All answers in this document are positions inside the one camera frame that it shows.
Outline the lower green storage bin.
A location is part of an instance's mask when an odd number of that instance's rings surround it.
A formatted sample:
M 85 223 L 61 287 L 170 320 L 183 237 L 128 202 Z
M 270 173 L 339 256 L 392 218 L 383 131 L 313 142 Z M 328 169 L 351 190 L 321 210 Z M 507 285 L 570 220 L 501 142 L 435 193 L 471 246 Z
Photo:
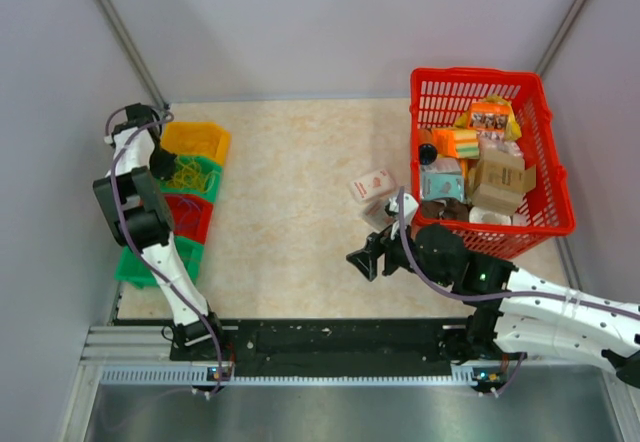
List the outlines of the lower green storage bin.
M 200 274 L 204 246 L 193 242 L 187 238 L 175 237 L 175 244 L 181 261 L 183 262 L 192 282 L 197 283 Z M 151 271 L 125 247 L 116 268 L 114 279 L 120 282 L 127 282 L 137 289 L 157 287 Z

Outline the red plastic basket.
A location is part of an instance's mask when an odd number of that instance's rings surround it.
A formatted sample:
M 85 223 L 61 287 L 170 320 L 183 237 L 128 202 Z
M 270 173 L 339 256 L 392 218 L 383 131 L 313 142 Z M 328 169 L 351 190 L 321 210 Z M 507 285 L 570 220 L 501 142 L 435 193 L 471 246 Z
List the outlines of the red plastic basket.
M 536 169 L 536 186 L 524 196 L 516 212 L 525 226 L 487 225 L 443 220 L 462 237 L 467 248 L 513 259 L 552 237 L 570 235 L 576 226 L 567 184 L 552 132 L 552 113 L 541 78 L 532 72 L 491 68 L 416 68 L 410 76 L 411 193 L 419 200 L 418 131 L 448 128 L 471 103 L 489 95 L 508 100 L 520 125 L 518 144 L 525 167 Z

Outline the orange snack box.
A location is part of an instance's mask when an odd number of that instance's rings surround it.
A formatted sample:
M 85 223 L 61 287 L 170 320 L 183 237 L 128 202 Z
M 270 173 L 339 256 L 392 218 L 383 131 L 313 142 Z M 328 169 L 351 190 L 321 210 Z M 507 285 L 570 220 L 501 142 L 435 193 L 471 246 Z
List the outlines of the orange snack box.
M 467 127 L 485 132 L 505 133 L 511 115 L 508 105 L 474 102 L 469 108 Z

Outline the red storage bin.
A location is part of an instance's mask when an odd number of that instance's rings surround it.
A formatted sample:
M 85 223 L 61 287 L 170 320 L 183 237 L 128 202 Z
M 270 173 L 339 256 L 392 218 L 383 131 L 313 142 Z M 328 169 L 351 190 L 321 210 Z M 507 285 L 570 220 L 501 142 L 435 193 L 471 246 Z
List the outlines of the red storage bin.
M 205 245 L 214 205 L 191 194 L 170 193 L 164 197 L 174 219 L 175 235 Z

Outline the black bottle cap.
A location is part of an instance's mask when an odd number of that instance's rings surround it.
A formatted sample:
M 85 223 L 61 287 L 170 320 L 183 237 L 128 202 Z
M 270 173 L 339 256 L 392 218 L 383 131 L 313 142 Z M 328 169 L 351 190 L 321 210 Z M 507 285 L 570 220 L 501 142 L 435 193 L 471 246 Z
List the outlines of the black bottle cap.
M 438 157 L 437 147 L 431 143 L 424 143 L 418 146 L 418 160 L 421 165 L 428 166 L 436 161 Z

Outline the upper green storage bin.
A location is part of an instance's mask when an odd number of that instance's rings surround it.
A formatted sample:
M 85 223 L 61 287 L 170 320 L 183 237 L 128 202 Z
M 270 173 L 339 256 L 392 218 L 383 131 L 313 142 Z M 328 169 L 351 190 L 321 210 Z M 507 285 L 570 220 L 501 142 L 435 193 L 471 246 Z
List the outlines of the upper green storage bin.
M 206 157 L 179 155 L 173 177 L 158 183 L 166 194 L 191 194 L 214 204 L 223 173 L 220 165 Z

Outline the pink tissue packet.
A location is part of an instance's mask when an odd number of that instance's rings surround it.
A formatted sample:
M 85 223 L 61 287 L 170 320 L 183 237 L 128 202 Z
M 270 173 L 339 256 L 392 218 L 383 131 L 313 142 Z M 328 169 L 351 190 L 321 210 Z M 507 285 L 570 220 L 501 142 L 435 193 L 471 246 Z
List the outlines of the pink tissue packet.
M 384 168 L 362 175 L 349 183 L 352 197 L 362 203 L 389 194 L 396 187 L 395 179 Z

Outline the clear plastic packet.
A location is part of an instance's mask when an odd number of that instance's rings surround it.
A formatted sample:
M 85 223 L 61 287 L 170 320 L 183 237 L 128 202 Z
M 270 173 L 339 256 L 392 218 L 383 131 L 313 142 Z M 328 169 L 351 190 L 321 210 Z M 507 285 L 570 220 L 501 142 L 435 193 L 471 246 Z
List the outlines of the clear plastic packet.
M 362 219 L 378 232 L 395 222 L 395 216 L 386 212 L 386 205 L 387 201 L 383 199 L 372 201 L 361 214 Z

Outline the yellow storage bin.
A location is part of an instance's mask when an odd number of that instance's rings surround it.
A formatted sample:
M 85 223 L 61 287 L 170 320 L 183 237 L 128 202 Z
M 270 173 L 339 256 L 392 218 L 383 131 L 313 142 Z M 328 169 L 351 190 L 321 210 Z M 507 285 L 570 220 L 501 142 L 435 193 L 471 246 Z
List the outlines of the yellow storage bin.
M 177 155 L 202 156 L 224 166 L 231 134 L 213 122 L 174 121 L 163 130 L 161 146 Z

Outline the yellow plastic bag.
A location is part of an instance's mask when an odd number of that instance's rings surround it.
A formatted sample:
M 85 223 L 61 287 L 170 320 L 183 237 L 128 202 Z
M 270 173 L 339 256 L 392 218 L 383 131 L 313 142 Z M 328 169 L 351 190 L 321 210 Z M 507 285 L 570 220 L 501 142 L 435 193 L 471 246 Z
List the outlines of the yellow plastic bag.
M 480 100 L 476 100 L 474 102 L 492 102 L 492 103 L 500 103 L 500 104 L 504 104 L 504 105 L 508 105 L 511 108 L 511 115 L 509 118 L 509 123 L 508 126 L 506 128 L 506 131 L 504 134 L 505 139 L 506 140 L 511 140 L 511 141 L 516 141 L 518 140 L 521 136 L 521 129 L 520 126 L 518 125 L 518 122 L 516 121 L 516 117 L 515 117 L 515 113 L 513 111 L 512 105 L 511 103 L 498 96 L 498 95 L 490 95 L 485 97 L 484 99 L 480 99 Z M 469 129 L 467 127 L 467 120 L 468 120 L 468 114 L 469 114 L 469 108 L 466 112 L 464 112 L 461 116 L 459 116 L 456 121 L 454 122 L 454 127 L 457 129 Z

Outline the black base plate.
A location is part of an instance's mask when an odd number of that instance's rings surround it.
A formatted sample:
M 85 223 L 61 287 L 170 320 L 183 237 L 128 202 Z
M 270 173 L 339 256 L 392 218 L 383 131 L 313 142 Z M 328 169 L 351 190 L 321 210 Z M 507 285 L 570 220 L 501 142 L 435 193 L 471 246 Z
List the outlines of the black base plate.
M 224 319 L 222 361 L 238 377 L 445 375 L 451 363 L 515 360 L 476 351 L 465 318 Z

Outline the orange sponge pack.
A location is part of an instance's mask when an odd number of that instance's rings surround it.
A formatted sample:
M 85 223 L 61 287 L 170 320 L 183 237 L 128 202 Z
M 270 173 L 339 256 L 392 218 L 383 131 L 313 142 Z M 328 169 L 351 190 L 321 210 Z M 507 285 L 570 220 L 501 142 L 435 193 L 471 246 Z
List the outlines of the orange sponge pack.
M 478 132 L 473 129 L 433 129 L 432 137 L 439 155 L 457 159 L 479 157 Z

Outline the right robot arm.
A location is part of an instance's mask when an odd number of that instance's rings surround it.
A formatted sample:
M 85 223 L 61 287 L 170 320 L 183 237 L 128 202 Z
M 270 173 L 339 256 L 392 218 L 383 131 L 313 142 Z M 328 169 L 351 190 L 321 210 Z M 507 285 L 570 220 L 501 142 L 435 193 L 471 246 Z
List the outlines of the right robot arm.
M 473 307 L 439 347 L 452 362 L 528 356 L 599 368 L 639 385 L 639 307 L 557 285 L 511 261 L 465 246 L 441 224 L 410 227 L 415 199 L 401 192 L 385 211 L 393 222 L 346 260 L 367 280 L 404 269 L 436 293 Z

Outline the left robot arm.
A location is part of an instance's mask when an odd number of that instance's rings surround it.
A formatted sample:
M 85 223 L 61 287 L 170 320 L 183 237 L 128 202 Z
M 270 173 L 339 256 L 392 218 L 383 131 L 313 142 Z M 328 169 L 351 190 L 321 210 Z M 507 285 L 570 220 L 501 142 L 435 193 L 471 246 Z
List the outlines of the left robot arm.
M 161 147 L 161 129 L 172 120 L 170 111 L 142 103 L 111 114 L 105 143 L 113 159 L 92 189 L 115 241 L 150 271 L 166 298 L 176 346 L 212 359 L 226 349 L 227 336 L 179 256 L 174 219 L 158 184 L 176 170 L 176 155 Z

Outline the green storage bin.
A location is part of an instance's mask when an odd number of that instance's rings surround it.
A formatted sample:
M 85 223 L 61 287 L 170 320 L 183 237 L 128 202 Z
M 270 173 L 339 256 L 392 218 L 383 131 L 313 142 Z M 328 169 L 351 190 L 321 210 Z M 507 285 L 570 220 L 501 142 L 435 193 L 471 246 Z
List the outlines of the green storage bin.
M 197 283 L 200 274 L 204 246 L 193 242 L 187 238 L 175 237 L 175 244 L 181 261 L 183 262 L 192 282 Z M 120 282 L 127 282 L 137 289 L 157 287 L 151 271 L 125 247 L 116 268 L 114 279 Z
M 179 155 L 173 177 L 158 183 L 166 194 L 191 194 L 214 204 L 223 173 L 220 165 L 206 157 Z

